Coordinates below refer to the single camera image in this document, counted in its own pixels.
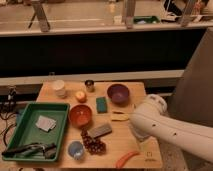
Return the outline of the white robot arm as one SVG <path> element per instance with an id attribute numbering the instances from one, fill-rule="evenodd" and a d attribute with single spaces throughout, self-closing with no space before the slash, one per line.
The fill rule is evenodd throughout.
<path id="1" fill-rule="evenodd" d="M 213 128 L 163 116 L 166 101 L 149 94 L 130 114 L 130 128 L 135 137 L 144 140 L 155 136 L 213 163 Z"/>

